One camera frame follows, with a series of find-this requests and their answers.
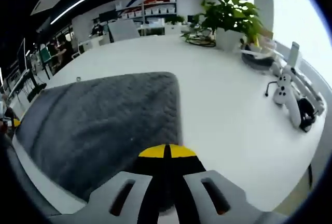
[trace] desk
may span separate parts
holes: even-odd
[[[238,54],[190,45],[177,36],[141,37],[83,53],[47,88],[78,76],[90,80],[156,71],[178,78],[184,145],[207,170],[241,187],[249,203],[262,211],[277,207],[308,168],[326,111],[309,133],[294,129],[287,113],[264,96],[273,78],[253,71]]]

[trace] potted plant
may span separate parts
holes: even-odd
[[[183,23],[185,21],[185,18],[182,16],[178,15],[170,15],[165,18],[165,23],[171,24],[171,25],[176,25],[177,23]]]
[[[202,2],[205,20],[203,28],[210,28],[215,34],[217,48],[232,51],[244,35],[247,42],[254,43],[262,28],[257,7],[247,0],[218,0]]]

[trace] person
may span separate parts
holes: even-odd
[[[58,37],[59,52],[57,53],[58,63],[53,67],[54,74],[61,70],[65,65],[67,65],[72,60],[72,55],[74,54],[73,47],[70,41],[68,41],[64,34]]]
[[[89,35],[89,37],[92,37],[94,35],[98,35],[98,36],[103,35],[103,27],[98,23],[97,19],[93,20],[93,27],[92,27],[92,31],[91,31],[91,34]]]

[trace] white table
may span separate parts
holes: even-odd
[[[142,37],[83,53],[47,88],[78,76],[90,80],[157,71],[178,78],[184,145],[207,170],[241,187],[249,203],[262,211],[277,207],[308,168],[325,113],[309,133],[294,129],[287,111],[264,96],[273,78],[247,67],[238,54],[190,45],[177,36]]]

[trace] gray fabric pad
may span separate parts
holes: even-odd
[[[45,90],[16,135],[41,171],[88,201],[144,149],[181,143],[178,105],[167,72],[76,82]]]

